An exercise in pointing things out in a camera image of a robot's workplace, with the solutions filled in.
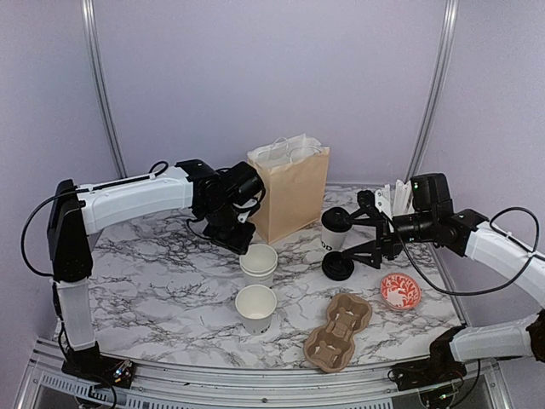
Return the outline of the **white paper coffee cup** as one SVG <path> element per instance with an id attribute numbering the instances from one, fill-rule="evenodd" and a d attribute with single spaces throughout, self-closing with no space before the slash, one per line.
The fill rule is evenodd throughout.
<path id="1" fill-rule="evenodd" d="M 349 230 L 349 223 L 323 219 L 321 232 L 321 245 L 326 251 L 338 251 L 341 249 Z"/>

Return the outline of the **stack of white cups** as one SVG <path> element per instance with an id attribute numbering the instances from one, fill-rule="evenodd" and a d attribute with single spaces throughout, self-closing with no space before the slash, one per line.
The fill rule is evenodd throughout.
<path id="1" fill-rule="evenodd" d="M 278 254 L 270 245 L 253 244 L 239 257 L 239 266 L 246 285 L 271 287 L 278 266 Z"/>

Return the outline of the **brown paper takeout bag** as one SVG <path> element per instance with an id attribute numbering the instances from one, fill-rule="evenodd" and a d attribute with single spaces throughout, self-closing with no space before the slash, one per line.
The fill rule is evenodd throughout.
<path id="1" fill-rule="evenodd" d="M 264 182 L 266 195 L 251 217 L 268 244 L 316 222 L 321 216 L 330 149 L 306 135 L 279 137 L 247 153 Z"/>

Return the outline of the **brown cardboard cup carrier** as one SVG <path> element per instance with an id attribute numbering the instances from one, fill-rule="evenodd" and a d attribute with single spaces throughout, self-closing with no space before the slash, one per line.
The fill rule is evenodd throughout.
<path id="1" fill-rule="evenodd" d="M 368 326 L 372 313 L 370 303 L 362 297 L 352 293 L 333 296 L 325 313 L 327 322 L 304 342 L 306 359 L 326 373 L 344 370 L 353 357 L 354 336 Z"/>

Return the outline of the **black coffee cup lid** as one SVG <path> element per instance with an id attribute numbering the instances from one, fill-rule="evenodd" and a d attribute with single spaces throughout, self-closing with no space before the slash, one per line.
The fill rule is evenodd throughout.
<path id="1" fill-rule="evenodd" d="M 345 233 L 352 228 L 350 214 L 341 207 L 333 207 L 321 216 L 322 226 L 333 233 Z"/>

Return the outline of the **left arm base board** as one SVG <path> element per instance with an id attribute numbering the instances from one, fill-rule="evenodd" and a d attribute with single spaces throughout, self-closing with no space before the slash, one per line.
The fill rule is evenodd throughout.
<path id="1" fill-rule="evenodd" d="M 135 375 L 136 364 L 132 360 L 103 355 L 71 357 L 62 365 L 62 372 L 97 382 L 103 386 L 129 389 Z"/>

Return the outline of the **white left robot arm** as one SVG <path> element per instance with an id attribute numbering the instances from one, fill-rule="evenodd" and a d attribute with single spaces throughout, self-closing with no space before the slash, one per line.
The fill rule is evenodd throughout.
<path id="1" fill-rule="evenodd" d="M 168 165 L 141 176 L 58 187 L 47 230 L 60 317 L 76 368 L 90 379 L 107 372 L 107 360 L 95 351 L 88 279 L 93 270 L 89 237 L 105 228 L 167 210 L 189 209 L 205 222 L 203 236 L 235 254 L 247 252 L 255 232 L 249 217 L 265 198 L 264 182 L 245 162 L 214 170 L 200 159 Z"/>

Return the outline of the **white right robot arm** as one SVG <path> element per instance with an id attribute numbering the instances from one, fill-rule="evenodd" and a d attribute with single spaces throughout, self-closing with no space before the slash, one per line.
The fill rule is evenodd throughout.
<path id="1" fill-rule="evenodd" d="M 344 251 L 335 245 L 322 261 L 322 270 L 332 280 L 349 278 L 356 263 L 375 269 L 385 259 L 393 260 L 408 253 L 410 244 L 429 243 L 445 248 L 495 271 L 505 282 L 477 291 L 449 291 L 426 279 L 435 291 L 449 297 L 480 297 L 518 286 L 539 305 L 544 304 L 544 255 L 539 252 L 540 223 L 534 220 L 532 245 L 516 239 L 496 225 L 497 218 L 511 212 L 535 214 L 521 206 L 512 206 L 487 217 L 476 210 L 455 211 L 447 177 L 427 173 L 410 179 L 413 212 L 390 216 L 382 209 L 376 192 L 357 194 L 359 207 L 348 212 L 341 207 L 328 209 L 321 217 L 324 232 L 344 234 L 355 226 L 372 227 L 375 238 Z M 429 347 L 429 357 L 422 362 L 422 375 L 438 382 L 455 365 L 472 360 L 532 357 L 544 360 L 544 313 L 539 311 L 522 320 L 481 327 L 458 326 L 436 338 Z"/>

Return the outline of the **right arm base board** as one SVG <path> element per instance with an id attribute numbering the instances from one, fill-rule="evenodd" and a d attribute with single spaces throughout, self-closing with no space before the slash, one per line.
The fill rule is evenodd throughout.
<path id="1" fill-rule="evenodd" d="M 463 380 L 466 375 L 467 369 L 460 362 L 450 358 L 428 357 L 396 364 L 390 369 L 387 377 L 396 383 L 398 391 L 405 391 L 451 380 Z"/>

